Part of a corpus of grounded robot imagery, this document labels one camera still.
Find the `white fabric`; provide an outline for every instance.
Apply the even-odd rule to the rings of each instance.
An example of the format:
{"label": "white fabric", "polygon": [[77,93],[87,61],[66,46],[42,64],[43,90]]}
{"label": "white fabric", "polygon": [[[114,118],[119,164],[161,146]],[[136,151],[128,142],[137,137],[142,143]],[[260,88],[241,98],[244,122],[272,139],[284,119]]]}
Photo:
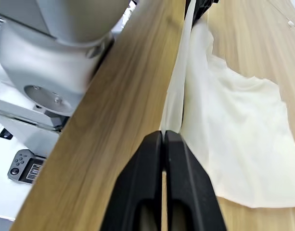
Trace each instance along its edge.
{"label": "white fabric", "polygon": [[227,68],[211,54],[206,24],[197,23],[190,36],[187,19],[162,131],[181,133],[217,196],[248,207],[294,207],[295,141],[278,86]]}

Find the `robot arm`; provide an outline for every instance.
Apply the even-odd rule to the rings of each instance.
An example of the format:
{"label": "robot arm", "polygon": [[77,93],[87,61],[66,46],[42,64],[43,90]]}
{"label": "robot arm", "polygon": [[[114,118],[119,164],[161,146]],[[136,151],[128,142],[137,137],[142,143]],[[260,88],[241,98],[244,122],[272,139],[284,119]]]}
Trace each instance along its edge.
{"label": "robot arm", "polygon": [[34,154],[54,148],[128,4],[0,0],[0,123]]}
{"label": "robot arm", "polygon": [[97,44],[129,0],[0,0],[0,15],[71,46]]}

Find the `wooden table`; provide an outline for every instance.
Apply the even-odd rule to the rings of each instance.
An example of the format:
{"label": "wooden table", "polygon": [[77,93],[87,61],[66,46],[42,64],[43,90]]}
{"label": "wooden table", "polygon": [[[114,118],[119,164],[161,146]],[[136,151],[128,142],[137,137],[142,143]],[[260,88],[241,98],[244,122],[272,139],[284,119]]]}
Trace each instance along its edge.
{"label": "wooden table", "polygon": [[[222,0],[208,24],[214,53],[245,75],[276,81],[295,136],[295,17],[289,0]],[[12,231],[98,230],[114,182],[159,128],[184,0],[141,0],[67,124]],[[229,230],[295,231],[295,208],[250,209],[219,198]]]}
{"label": "wooden table", "polygon": [[[234,71],[279,84],[295,138],[295,10],[290,0],[222,0],[208,12],[214,54]],[[295,208],[250,209],[219,198],[232,231],[295,231]]]}

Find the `wooden board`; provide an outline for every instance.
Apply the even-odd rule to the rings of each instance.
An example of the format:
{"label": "wooden board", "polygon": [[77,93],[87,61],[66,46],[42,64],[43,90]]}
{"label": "wooden board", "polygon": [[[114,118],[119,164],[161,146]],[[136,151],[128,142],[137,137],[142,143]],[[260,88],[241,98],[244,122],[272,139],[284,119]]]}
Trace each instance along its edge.
{"label": "wooden board", "polygon": [[184,0],[141,0],[68,122],[12,231],[98,230],[115,180],[159,129]]}
{"label": "wooden board", "polygon": [[[295,138],[295,10],[290,0],[221,0],[208,12],[214,54],[234,71],[279,84]],[[295,231],[295,208],[250,209],[219,198],[230,231]]]}
{"label": "wooden board", "polygon": [[[295,17],[289,0],[222,0],[208,13],[214,53],[245,76],[277,82],[295,137]],[[12,231],[98,230],[115,179],[159,128],[183,23],[182,0],[141,0],[51,154]],[[295,208],[219,198],[231,231],[295,231]]]}

